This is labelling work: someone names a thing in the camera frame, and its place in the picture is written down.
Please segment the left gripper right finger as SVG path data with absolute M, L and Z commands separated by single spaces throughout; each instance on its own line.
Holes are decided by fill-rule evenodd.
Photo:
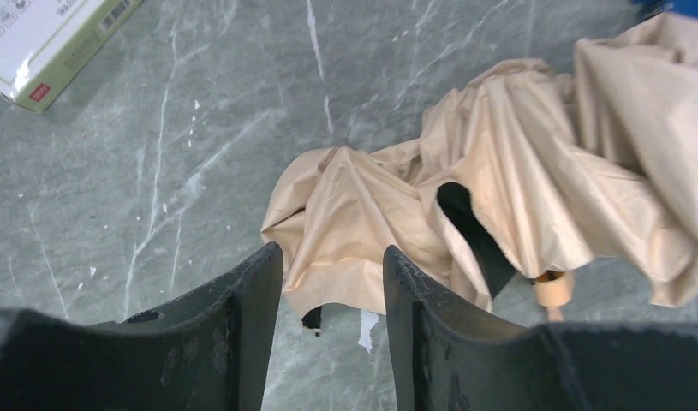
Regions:
M 698 410 L 698 323 L 526 328 L 464 300 L 397 247 L 383 267 L 401 410 Z

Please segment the beige and black umbrella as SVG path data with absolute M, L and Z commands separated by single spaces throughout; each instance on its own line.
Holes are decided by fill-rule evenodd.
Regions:
M 569 274 L 623 257 L 654 304 L 698 295 L 698 19 L 667 12 L 614 39 L 576 42 L 575 73 L 503 61 L 448 92 L 418 138 L 376 152 L 305 152 L 281 175 L 261 228 L 284 252 L 299 316 L 329 303 L 385 312 L 382 259 L 396 246 L 490 309 L 478 222 L 511 273 L 560 307 Z

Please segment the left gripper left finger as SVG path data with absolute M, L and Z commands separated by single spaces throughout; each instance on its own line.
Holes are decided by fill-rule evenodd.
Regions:
M 258 410 L 282 275 L 271 242 L 122 322 L 0 308 L 0 410 Z

